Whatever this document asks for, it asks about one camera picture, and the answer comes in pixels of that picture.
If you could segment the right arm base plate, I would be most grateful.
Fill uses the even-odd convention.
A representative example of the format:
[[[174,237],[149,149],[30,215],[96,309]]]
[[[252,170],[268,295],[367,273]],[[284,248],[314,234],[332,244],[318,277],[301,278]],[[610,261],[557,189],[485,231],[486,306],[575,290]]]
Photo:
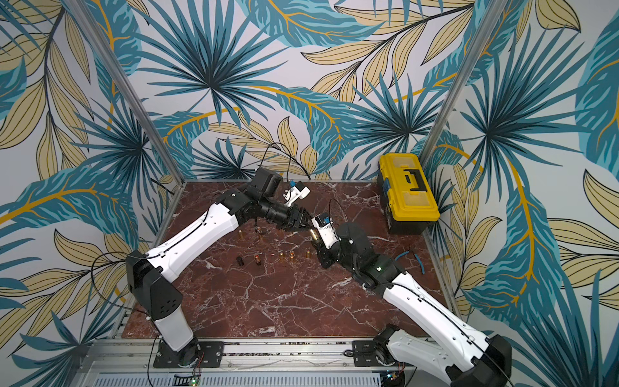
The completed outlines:
[[[387,353],[386,347],[377,344],[374,340],[353,340],[351,349],[346,351],[353,359],[356,367],[396,367],[408,366],[406,362],[396,361]]]

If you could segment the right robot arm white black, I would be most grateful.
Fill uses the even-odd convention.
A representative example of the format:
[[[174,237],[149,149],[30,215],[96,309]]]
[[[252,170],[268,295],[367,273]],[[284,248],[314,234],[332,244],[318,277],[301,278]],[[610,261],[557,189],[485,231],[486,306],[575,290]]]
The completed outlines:
[[[333,228],[314,219],[312,245],[321,266],[345,268],[365,290],[411,318],[429,340],[388,326],[374,339],[382,364],[410,364],[450,386],[510,386],[512,347],[500,335],[489,337],[431,296],[393,258],[377,253],[355,223]]]

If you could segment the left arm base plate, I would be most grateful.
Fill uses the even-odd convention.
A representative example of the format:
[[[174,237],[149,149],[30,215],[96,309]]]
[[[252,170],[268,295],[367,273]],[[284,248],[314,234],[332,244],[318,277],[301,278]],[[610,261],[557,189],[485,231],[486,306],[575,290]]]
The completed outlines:
[[[224,342],[194,339],[176,352],[161,341],[153,366],[155,369],[217,369],[222,361],[223,350]]]

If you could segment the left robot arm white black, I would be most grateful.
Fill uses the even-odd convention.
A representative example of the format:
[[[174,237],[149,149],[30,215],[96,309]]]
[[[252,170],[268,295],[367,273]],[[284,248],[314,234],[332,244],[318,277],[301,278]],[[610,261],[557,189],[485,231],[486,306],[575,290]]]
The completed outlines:
[[[146,254],[127,255],[128,288],[154,322],[164,344],[176,355],[197,356],[198,340],[182,311],[182,294],[173,285],[182,272],[211,245],[232,233],[248,220],[263,218],[282,230],[311,228],[310,215],[296,204],[310,189],[302,182],[290,187],[285,203],[272,200],[255,186],[230,189],[220,195],[205,214],[179,234]]]

